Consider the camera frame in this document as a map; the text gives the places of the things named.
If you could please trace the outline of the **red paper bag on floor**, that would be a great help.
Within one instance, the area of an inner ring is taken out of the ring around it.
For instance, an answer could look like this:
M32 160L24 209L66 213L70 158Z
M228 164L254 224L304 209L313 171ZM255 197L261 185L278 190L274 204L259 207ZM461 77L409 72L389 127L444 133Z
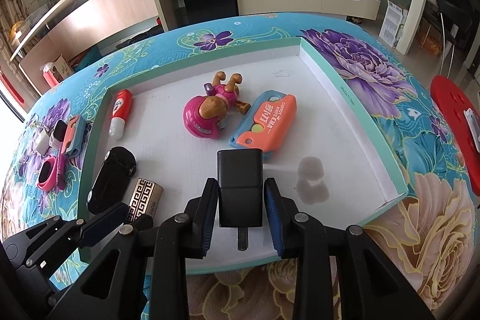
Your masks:
M40 71L47 85L51 88L59 85L74 74L74 70L62 55L58 56L54 62L47 62L41 66Z

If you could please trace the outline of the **black power adapter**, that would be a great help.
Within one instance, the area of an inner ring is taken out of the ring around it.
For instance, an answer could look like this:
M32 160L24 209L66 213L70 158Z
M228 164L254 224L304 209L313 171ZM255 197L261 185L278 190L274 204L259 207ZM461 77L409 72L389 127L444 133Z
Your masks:
M237 248L248 249L248 230L263 226L263 152L226 149L217 153L219 224L237 230Z

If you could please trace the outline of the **gold harmonica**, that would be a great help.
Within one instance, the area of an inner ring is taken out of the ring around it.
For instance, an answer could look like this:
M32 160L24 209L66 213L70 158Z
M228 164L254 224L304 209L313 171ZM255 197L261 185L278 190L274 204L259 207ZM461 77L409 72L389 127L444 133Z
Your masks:
M139 178L128 204L127 221L133 222L143 214L154 218L164 188L148 179Z

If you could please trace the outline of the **floral blue tablecloth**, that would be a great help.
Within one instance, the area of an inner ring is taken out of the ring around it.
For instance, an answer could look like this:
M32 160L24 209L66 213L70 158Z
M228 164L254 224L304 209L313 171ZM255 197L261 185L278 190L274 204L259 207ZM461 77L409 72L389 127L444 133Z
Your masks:
M3 319L433 319L479 248L475 111L351 23L279 13L120 49L30 110Z

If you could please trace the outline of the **small orange blue toy box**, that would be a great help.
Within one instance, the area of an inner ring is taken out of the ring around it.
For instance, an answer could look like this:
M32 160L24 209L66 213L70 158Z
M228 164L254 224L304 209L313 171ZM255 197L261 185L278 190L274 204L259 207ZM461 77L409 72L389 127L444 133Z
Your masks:
M75 115L67 123L61 154L66 158L74 158L80 154L84 139L86 121L80 115Z

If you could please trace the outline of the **white smartwatch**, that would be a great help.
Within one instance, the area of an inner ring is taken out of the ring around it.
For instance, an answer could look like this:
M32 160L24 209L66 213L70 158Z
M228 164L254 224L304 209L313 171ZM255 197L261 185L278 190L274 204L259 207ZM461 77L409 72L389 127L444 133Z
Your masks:
M61 150L64 143L64 137L67 131L67 124L59 119L49 135L49 146L52 149Z

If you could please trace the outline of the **orange blue carrot toy knife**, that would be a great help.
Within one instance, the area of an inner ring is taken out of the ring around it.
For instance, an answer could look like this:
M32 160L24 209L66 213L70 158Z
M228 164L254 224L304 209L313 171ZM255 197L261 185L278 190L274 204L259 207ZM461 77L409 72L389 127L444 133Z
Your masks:
M234 149L260 149L264 161L281 148L297 113L291 94L268 90L256 98L229 138Z

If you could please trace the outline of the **red white small bottle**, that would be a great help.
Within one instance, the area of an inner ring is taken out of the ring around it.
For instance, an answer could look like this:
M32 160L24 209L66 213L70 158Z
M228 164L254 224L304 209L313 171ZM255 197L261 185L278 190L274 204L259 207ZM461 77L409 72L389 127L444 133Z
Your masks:
M109 136L111 138L120 140L123 136L132 103L133 95L128 89L122 89L117 93L109 126Z

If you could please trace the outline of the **red plastic stool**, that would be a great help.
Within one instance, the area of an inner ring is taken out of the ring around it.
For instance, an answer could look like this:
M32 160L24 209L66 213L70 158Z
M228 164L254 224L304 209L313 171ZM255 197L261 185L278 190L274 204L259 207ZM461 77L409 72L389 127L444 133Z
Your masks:
M430 95L445 118L465 160L473 193L479 195L479 113L450 79L435 76Z

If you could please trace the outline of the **pink puppy toy figure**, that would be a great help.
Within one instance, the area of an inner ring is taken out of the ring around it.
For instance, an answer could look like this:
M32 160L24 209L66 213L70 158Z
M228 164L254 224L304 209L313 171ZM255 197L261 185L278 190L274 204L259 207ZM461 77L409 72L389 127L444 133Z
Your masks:
M224 84L226 74L216 72L213 81L203 87L205 94L191 98L184 107L182 119L185 129L197 138L216 140L225 126L230 110L245 115L250 104L239 99L242 75L233 73Z

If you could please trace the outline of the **pink smart band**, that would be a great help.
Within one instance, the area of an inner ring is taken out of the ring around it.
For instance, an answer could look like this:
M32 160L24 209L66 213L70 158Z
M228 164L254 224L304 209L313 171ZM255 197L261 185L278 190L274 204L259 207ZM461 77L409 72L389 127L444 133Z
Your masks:
M57 186L58 158L48 157L42 164L37 177L37 187L43 192L49 192Z

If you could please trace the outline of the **white tray with teal rim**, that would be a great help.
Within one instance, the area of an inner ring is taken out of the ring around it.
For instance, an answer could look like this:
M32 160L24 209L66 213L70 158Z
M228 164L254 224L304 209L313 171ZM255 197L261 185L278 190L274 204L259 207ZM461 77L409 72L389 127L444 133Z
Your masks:
M197 138L183 110L217 71L243 76L240 98L250 110L229 113L216 139ZM128 89L133 107L120 140L107 133L116 94ZM137 161L137 178L163 188L154 221L184 210L219 174L221 150L237 160L264 154L264 176L283 196L329 227L364 225L405 198L408 188L394 154L347 83L306 40L251 43L194 55L144 71L110 87L86 147L78 214L114 146Z

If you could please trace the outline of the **white charger cube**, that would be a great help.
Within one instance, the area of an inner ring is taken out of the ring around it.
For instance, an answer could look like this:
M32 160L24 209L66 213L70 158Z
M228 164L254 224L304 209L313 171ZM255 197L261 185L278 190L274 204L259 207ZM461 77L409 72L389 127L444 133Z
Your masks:
M50 135L47 132L42 131L37 135L37 138L34 140L33 150L40 156L45 156L50 147L49 137Z

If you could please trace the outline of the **wooden bar counter shelf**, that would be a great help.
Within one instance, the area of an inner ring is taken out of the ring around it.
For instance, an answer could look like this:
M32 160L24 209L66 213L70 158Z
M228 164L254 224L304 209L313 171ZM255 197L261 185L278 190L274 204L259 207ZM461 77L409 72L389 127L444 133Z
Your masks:
M158 18L165 32L178 27L176 0L60 0L19 43L12 60L37 94L50 87L41 68L58 57L70 60L118 32Z

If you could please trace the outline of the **black toy car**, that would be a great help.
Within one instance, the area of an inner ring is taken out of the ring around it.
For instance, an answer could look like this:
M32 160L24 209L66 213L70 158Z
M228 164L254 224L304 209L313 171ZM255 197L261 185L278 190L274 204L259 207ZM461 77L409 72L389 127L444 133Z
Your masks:
M121 202L136 171L136 158L128 149L123 146L110 149L87 196L89 212L100 214Z

